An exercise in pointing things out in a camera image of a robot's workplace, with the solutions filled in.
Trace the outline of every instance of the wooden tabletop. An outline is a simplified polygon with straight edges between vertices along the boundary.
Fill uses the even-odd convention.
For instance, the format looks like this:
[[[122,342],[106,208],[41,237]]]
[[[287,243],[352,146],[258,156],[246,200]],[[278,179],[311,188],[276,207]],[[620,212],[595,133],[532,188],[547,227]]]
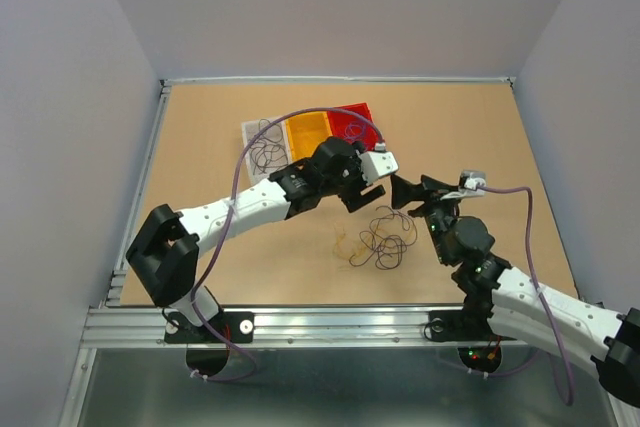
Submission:
[[[174,210],[210,203],[230,194],[242,150],[243,121],[307,107],[366,102],[399,175],[418,182],[427,174],[456,183],[463,169],[482,170],[488,185],[528,185],[534,192],[532,248],[542,282],[576,296],[562,244],[527,136],[505,84],[236,84],[179,85],[171,90],[151,166],[140,224],[168,203]],[[386,304],[461,302],[452,268],[440,265],[422,219],[417,242],[399,267],[379,270],[370,260],[353,267],[336,255],[352,251],[358,234],[389,205],[387,195],[348,214],[337,198],[284,222],[258,227],[225,243],[206,285],[222,304]],[[240,188],[248,188],[243,167]],[[481,218],[496,238],[493,252],[527,270],[524,252],[526,195],[487,194],[461,204]],[[209,255],[199,262],[199,272]],[[122,305],[150,305],[129,270]]]

